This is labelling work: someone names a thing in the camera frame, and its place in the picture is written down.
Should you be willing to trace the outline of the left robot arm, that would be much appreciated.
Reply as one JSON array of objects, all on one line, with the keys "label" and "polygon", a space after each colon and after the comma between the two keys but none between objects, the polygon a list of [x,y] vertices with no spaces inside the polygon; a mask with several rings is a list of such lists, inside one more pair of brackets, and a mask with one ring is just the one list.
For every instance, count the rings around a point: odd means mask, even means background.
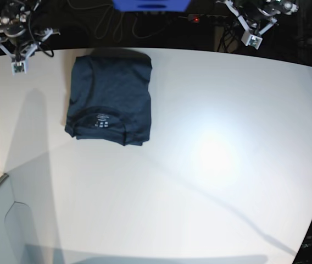
[{"label": "left robot arm", "polygon": [[243,27],[257,27],[262,20],[279,15],[291,15],[298,11],[294,1],[216,1],[225,4]]}]

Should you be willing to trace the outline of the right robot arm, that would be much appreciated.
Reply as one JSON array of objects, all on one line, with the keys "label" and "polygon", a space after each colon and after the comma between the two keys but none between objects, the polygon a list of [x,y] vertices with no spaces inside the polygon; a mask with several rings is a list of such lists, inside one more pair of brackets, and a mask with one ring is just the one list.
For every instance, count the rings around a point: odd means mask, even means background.
[{"label": "right robot arm", "polygon": [[59,35],[57,29],[34,25],[42,1],[0,1],[0,49],[15,59],[30,57],[36,51],[53,58],[52,49],[44,50],[47,39]]}]

